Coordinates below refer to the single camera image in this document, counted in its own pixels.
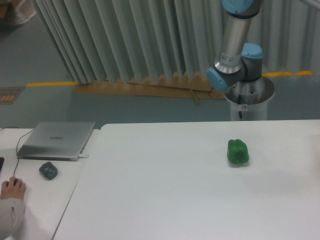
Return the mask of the person's hand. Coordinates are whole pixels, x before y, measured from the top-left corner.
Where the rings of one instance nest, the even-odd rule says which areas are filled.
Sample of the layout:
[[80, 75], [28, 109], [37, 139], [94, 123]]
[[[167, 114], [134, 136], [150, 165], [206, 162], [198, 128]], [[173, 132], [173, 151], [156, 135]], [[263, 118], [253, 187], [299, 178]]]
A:
[[7, 200], [10, 198], [24, 200], [26, 184], [18, 178], [18, 182], [14, 186], [15, 176], [9, 178], [8, 181], [4, 181], [1, 184], [0, 199]]

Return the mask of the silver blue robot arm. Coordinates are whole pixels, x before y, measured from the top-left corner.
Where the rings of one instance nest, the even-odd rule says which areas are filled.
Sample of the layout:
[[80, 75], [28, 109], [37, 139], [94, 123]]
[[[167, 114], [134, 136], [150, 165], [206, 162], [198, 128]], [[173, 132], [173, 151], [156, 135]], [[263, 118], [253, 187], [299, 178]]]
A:
[[318, 0], [223, 0], [227, 24], [207, 70], [214, 89], [255, 81], [268, 71], [320, 71]]

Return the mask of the grey sleeved forearm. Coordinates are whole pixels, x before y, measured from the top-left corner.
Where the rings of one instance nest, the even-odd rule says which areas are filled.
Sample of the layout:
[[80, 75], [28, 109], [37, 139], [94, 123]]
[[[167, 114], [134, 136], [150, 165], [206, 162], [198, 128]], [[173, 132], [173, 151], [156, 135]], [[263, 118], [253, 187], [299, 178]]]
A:
[[12, 236], [24, 220], [26, 204], [18, 198], [0, 201], [0, 239]]

